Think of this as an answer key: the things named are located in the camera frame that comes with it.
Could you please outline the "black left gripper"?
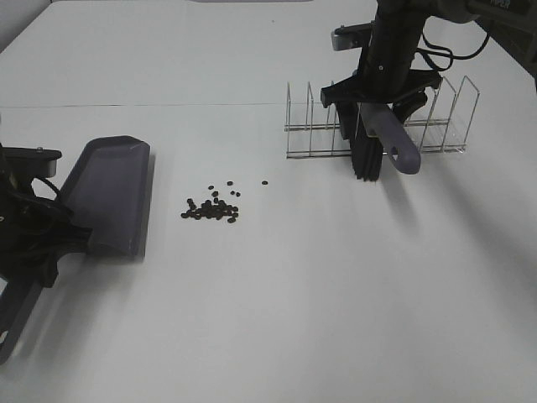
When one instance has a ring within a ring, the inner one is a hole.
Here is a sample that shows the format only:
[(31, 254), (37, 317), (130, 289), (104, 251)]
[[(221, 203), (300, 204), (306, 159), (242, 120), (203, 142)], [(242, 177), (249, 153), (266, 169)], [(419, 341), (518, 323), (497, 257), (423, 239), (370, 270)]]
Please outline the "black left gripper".
[(1, 259), (11, 264), (40, 260), (37, 278), (52, 288), (58, 277), (58, 254), (87, 250), (89, 228), (73, 223), (74, 212), (50, 179), (16, 177), (1, 148)]

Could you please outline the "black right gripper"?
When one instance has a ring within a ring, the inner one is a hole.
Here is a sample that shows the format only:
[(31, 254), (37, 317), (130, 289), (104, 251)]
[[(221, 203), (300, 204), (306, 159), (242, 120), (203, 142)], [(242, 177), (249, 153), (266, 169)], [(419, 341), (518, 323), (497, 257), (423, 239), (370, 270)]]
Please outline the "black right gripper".
[(441, 76), (411, 68), (426, 19), (434, 14), (430, 1), (379, 1), (367, 50), (361, 49), (357, 73), (321, 89), (324, 107), (336, 103), (340, 133), (353, 141), (357, 104), (394, 103), (396, 118), (405, 123), (428, 101), (427, 87), (438, 88)]

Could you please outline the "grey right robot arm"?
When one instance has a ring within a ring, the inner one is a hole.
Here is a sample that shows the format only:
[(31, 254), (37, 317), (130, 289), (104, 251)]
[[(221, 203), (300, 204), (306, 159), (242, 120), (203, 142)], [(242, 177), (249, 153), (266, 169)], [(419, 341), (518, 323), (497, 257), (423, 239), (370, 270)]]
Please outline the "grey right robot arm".
[(355, 136), (364, 104), (406, 112), (423, 106), (426, 88), (439, 87), (443, 69), (431, 58), (454, 62), (458, 57), (433, 44), (420, 48), (430, 17), (455, 24), (486, 18), (492, 24), (536, 32), (534, 1), (379, 1), (372, 22), (341, 26), (332, 33), (335, 50), (362, 51), (351, 77), (321, 89), (322, 105), (336, 107), (344, 139)]

